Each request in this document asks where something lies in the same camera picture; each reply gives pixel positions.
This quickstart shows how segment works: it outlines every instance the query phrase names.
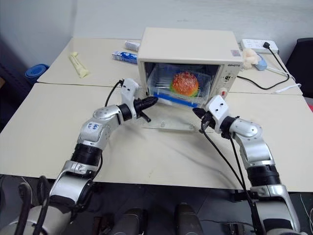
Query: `power strip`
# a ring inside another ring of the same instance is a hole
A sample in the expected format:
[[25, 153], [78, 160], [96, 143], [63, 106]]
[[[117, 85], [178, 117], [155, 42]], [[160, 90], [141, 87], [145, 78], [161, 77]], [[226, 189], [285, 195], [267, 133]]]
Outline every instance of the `power strip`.
[[269, 48], [276, 53], [278, 51], [278, 47], [274, 41], [270, 40], [254, 40], [254, 39], [242, 39], [240, 45], [242, 49], [251, 48], [256, 53], [263, 53], [263, 54], [271, 54], [271, 52], [263, 47], [265, 42], [269, 43]]

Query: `robotic arm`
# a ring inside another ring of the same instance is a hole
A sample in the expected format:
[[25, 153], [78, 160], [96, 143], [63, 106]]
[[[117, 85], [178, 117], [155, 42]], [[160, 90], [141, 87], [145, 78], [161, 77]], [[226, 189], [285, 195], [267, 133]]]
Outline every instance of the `robotic arm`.
[[[131, 79], [125, 79], [121, 87], [121, 105], [97, 109], [83, 124], [74, 153], [65, 162], [50, 191], [50, 202], [41, 229], [43, 234], [62, 233], [76, 213], [84, 209], [91, 195], [93, 180], [102, 166], [102, 151], [112, 131], [130, 119], [143, 117], [151, 121], [142, 111], [153, 106], [157, 98], [135, 99], [139, 85]], [[33, 234], [41, 208], [37, 206], [29, 211], [23, 234]], [[14, 234], [18, 220], [6, 226], [0, 234]]]
[[252, 187], [252, 221], [257, 234], [300, 234], [300, 224], [286, 186], [281, 184], [274, 159], [256, 123], [229, 116], [228, 106], [219, 95], [205, 110], [195, 114], [207, 128], [223, 138], [233, 138], [240, 146], [240, 155]]

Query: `oven control knob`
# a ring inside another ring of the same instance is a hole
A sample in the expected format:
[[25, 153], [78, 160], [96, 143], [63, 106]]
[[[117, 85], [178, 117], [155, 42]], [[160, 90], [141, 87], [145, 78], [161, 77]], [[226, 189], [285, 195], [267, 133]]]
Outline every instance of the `oven control knob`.
[[216, 94], [219, 94], [223, 98], [227, 96], [227, 93], [228, 93], [228, 90], [225, 87], [219, 88], [216, 92]]

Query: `blue container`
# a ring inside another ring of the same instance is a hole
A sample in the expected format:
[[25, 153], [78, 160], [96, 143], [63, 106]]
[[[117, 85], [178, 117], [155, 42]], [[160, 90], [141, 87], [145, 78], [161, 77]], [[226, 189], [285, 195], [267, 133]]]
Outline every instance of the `blue container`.
[[25, 72], [25, 77], [30, 84], [34, 85], [38, 78], [43, 75], [48, 68], [49, 66], [45, 64], [35, 65]]

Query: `gray wall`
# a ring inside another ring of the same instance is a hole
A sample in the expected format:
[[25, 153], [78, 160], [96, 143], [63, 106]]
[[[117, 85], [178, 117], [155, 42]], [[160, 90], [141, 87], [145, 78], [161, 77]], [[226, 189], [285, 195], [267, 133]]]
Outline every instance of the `gray wall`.
[[313, 0], [0, 0], [0, 33], [29, 66], [48, 63], [71, 35], [140, 39], [147, 26], [232, 30], [274, 40], [286, 61], [313, 37]]

